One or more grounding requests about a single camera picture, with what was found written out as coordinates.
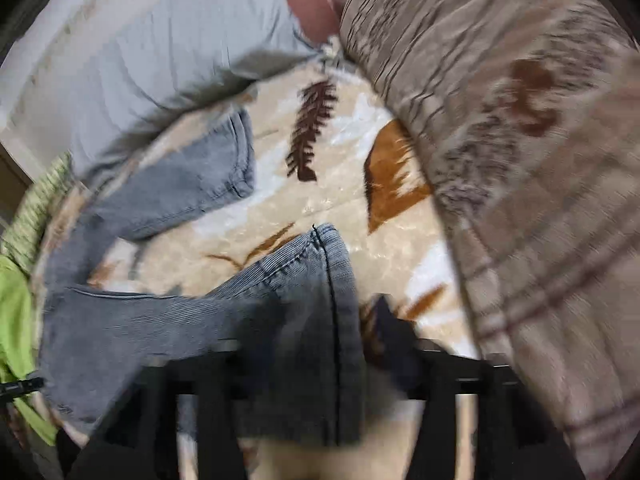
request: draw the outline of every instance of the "plaid blanket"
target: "plaid blanket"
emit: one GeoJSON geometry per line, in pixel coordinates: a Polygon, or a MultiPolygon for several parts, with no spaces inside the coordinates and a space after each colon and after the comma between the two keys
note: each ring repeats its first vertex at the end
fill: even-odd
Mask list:
{"type": "Polygon", "coordinates": [[[345,50],[412,134],[484,354],[590,479],[640,430],[640,56],[597,0],[349,0],[345,50]]]}

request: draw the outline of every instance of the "green cloth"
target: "green cloth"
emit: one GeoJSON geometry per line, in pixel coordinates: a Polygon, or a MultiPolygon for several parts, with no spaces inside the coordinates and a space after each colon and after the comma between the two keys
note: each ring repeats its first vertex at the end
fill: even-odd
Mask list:
{"type": "Polygon", "coordinates": [[[63,153],[25,193],[12,224],[2,234],[0,254],[12,259],[27,276],[38,254],[52,209],[70,187],[71,156],[63,153]]]}
{"type": "MultiPolygon", "coordinates": [[[[24,274],[9,258],[0,256],[0,382],[23,380],[35,370],[32,315],[31,293],[24,274]]],[[[36,433],[53,446],[56,428],[24,398],[15,399],[14,404],[36,433]]]]}

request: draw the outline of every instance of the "blanket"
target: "blanket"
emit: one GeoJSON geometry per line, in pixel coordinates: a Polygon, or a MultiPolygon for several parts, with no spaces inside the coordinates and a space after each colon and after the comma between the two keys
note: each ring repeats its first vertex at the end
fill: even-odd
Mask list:
{"type": "Polygon", "coordinates": [[[640,430],[640,55],[598,0],[349,0],[345,50],[406,125],[483,354],[590,479],[640,430]]]}
{"type": "MultiPolygon", "coordinates": [[[[420,336],[475,356],[432,189],[407,131],[366,79],[335,52],[255,84],[231,102],[184,116],[130,159],[101,193],[112,193],[135,171],[199,139],[210,118],[228,106],[243,106],[252,122],[254,193],[143,242],[117,240],[88,284],[202,296],[313,225],[331,222],[349,251],[370,360],[376,348],[368,305],[378,293],[393,297],[396,314],[411,320],[420,336]]],[[[37,309],[46,294],[48,257],[90,200],[91,193],[77,184],[48,225],[31,281],[37,309]]],[[[375,368],[367,373],[367,390],[366,427],[358,446],[319,449],[244,441],[252,478],[403,478],[422,404],[402,400],[375,368]]],[[[64,414],[50,408],[65,424],[64,414]]],[[[470,397],[461,398],[460,413],[458,478],[463,479],[472,476],[470,397]]],[[[86,439],[65,427],[76,440],[86,439]]],[[[180,442],[182,473],[188,478],[195,469],[193,442],[186,436],[180,442]]]]}

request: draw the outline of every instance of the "fleece blanket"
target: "fleece blanket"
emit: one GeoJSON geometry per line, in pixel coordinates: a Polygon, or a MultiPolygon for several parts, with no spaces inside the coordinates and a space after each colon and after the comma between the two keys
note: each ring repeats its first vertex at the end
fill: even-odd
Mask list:
{"type": "MultiPolygon", "coordinates": [[[[243,106],[254,131],[255,190],[248,198],[140,243],[117,240],[88,279],[123,292],[202,296],[313,225],[331,222],[349,251],[362,333],[376,360],[369,302],[393,298],[396,314],[451,351],[475,356],[453,265],[412,142],[370,84],[337,55],[255,84],[230,102],[193,112],[133,157],[111,185],[203,136],[225,107],[243,106]]],[[[91,194],[77,184],[49,223],[31,286],[37,308],[43,269],[91,194]]],[[[421,403],[402,400],[384,372],[367,374],[364,437],[347,449],[245,440],[252,478],[401,479],[421,403]]],[[[472,399],[460,400],[458,477],[472,477],[472,399]]],[[[64,424],[64,415],[49,407],[64,424]]],[[[86,440],[66,425],[78,442],[86,440]]],[[[195,475],[194,443],[180,438],[182,474],[195,475]]]]}

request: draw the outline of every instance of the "gray jeans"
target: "gray jeans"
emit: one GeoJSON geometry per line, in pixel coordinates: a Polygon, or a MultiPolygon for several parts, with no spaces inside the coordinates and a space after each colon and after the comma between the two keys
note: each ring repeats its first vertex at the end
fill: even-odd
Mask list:
{"type": "Polygon", "coordinates": [[[348,253],[331,225],[300,235],[203,298],[81,285],[117,237],[148,237],[250,192],[247,120],[233,116],[207,138],[132,176],[83,213],[52,255],[39,371],[46,396],[80,429],[90,431],[155,356],[198,355],[221,339],[272,338],[266,384],[251,401],[236,404],[240,434],[326,446],[359,437],[358,305],[348,253]],[[235,139],[236,147],[230,151],[223,142],[226,151],[219,152],[223,138],[235,139]],[[240,155],[230,158],[231,152],[240,155]],[[218,160],[220,153],[226,159],[218,160]],[[207,180],[213,171],[220,181],[207,180]]]}

